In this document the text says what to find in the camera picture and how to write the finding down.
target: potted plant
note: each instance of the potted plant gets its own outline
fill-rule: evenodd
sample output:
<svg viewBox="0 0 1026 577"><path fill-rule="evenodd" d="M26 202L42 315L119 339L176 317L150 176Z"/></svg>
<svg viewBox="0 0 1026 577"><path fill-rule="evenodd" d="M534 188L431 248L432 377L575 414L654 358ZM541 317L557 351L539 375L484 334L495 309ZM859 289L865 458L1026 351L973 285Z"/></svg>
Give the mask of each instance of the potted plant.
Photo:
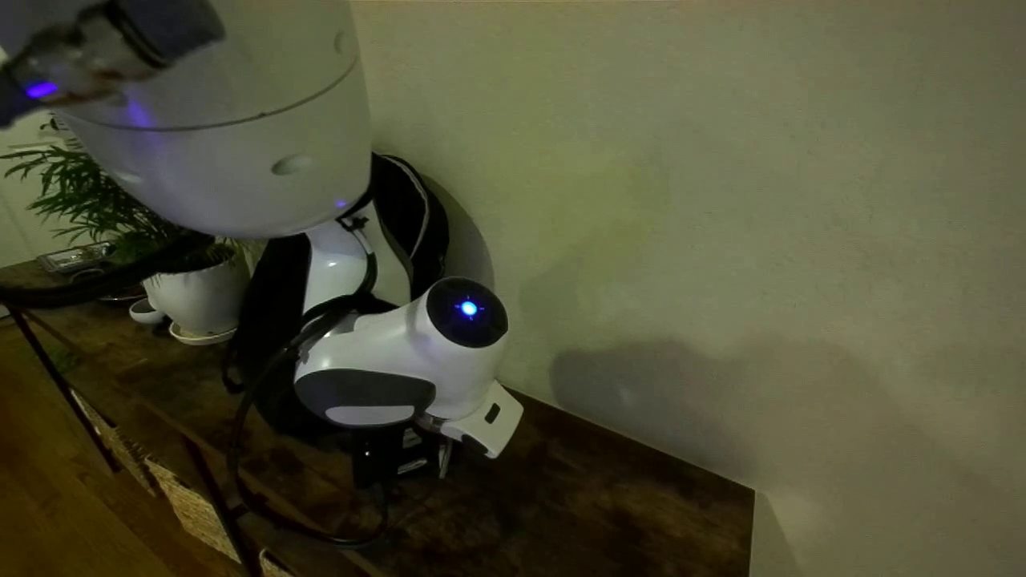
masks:
<svg viewBox="0 0 1026 577"><path fill-rule="evenodd" d="M104 168L66 140L45 140L0 153L2 176L38 180L38 200L30 206L42 221L62 218L62 238L91 238L107 242L111 263L135 263L184 228L164 221L127 195ZM146 304L171 317L171 334L184 342L220 342L233 334L247 289L247 263L233 242L178 253L173 266L145 279Z"/></svg>

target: white pot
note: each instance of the white pot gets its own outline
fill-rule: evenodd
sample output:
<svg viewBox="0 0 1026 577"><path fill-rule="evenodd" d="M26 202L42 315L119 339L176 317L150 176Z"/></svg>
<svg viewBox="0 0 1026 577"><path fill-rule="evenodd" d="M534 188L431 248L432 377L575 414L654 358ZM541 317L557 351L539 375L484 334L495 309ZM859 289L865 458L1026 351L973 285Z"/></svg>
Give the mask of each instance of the white pot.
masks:
<svg viewBox="0 0 1026 577"><path fill-rule="evenodd" d="M190 345L226 342L245 309L247 263L240 253L209 270L145 279L146 300L171 317L171 335Z"/></svg>

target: white robot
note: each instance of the white robot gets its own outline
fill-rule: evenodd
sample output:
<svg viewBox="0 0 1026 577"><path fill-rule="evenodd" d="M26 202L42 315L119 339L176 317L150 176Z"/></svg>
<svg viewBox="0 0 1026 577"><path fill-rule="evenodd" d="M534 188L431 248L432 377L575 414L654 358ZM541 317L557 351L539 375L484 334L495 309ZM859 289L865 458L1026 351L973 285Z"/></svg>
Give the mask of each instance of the white robot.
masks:
<svg viewBox="0 0 1026 577"><path fill-rule="evenodd" d="M305 233L309 315L361 289L399 304L335 317L301 342L292 382L312 414L346 429L417 419L504 451L522 418L495 377L504 304L468 279L415 295L400 270L411 253L385 242L377 206L357 206L373 133L342 0L17 0L2 4L0 45L13 51L0 124L53 110L166 221L226 238ZM408 162L377 162L421 188Z"/></svg>

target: wooden table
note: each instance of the wooden table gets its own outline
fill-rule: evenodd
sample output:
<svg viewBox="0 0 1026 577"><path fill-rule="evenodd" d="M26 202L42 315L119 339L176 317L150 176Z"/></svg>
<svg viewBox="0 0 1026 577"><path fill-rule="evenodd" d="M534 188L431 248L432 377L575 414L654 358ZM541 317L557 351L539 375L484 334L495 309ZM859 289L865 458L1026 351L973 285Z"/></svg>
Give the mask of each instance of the wooden table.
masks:
<svg viewBox="0 0 1026 577"><path fill-rule="evenodd" d="M178 345L111 304L33 312L33 321L51 334L48 348L82 358L66 372L69 384L124 419L127 438L146 447L150 418L161 418L220 464L237 396L218 377L218 345ZM245 531L314 574L747 574L747 486L530 396L522 405L526 418L498 460L451 460L447 481L404 477L392 530L373 547L316 550L250 515ZM374 525L374 507L352 491L341 451L282 438L257 418L245 471L305 525Z"/></svg>

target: blue light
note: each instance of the blue light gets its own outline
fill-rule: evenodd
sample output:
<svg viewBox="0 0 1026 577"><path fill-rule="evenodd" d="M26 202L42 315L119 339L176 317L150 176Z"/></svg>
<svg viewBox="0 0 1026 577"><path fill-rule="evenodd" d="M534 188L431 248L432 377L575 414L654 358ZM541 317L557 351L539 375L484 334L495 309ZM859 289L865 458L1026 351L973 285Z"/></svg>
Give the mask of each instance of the blue light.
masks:
<svg viewBox="0 0 1026 577"><path fill-rule="evenodd" d="M30 100L48 100L48 97L62 92L62 85L38 81L38 82L30 82L26 92L30 92Z"/></svg>
<svg viewBox="0 0 1026 577"><path fill-rule="evenodd" d="M466 315L466 317L479 317L479 300L460 300L460 312Z"/></svg>

